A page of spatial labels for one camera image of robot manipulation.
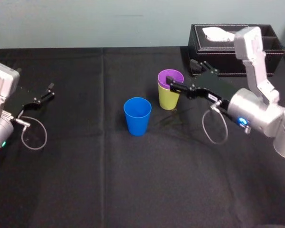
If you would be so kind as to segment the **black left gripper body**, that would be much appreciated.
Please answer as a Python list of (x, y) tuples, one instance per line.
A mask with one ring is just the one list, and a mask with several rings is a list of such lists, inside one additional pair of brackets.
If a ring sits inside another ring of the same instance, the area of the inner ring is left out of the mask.
[(14, 118), (19, 118), (25, 111), (38, 109), (38, 100), (36, 92), (18, 86), (16, 91), (5, 102), (4, 111), (10, 113)]

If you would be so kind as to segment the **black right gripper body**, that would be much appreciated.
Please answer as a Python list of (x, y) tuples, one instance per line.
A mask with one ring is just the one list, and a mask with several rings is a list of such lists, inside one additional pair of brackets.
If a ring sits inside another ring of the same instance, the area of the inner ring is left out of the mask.
[(212, 103), (222, 101), (219, 106), (223, 114), (228, 114), (228, 106), (231, 98), (238, 91), (238, 88), (219, 78), (216, 72), (205, 71), (192, 79), (192, 89), (189, 99), (205, 98)]

